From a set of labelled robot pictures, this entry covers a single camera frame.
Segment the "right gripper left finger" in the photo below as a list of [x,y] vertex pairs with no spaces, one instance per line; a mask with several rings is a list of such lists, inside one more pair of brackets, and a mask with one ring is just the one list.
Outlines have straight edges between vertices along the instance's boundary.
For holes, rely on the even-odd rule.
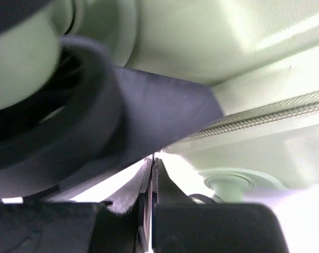
[[152,159],[101,202],[95,222],[96,252],[147,252],[150,237]]

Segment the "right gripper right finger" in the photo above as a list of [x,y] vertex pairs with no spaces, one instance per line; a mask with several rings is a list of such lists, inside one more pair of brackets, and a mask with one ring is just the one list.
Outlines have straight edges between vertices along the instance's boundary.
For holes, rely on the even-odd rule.
[[195,203],[172,181],[162,159],[152,167],[152,249],[154,252],[190,252],[184,211]]

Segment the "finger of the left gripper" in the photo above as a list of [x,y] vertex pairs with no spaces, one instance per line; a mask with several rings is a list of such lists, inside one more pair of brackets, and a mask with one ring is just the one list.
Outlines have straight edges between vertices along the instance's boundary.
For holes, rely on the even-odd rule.
[[224,116],[203,84],[113,66],[106,49],[85,37],[65,36],[61,43],[83,64],[67,108],[84,110],[70,151],[84,160],[60,181],[61,190],[112,176]]

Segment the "green hard-shell suitcase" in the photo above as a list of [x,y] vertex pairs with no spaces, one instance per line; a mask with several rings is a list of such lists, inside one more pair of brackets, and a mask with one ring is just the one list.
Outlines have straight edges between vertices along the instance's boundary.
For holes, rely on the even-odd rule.
[[0,1],[0,200],[70,197],[79,36],[113,66],[209,87],[224,116],[159,151],[222,199],[319,184],[319,1]]

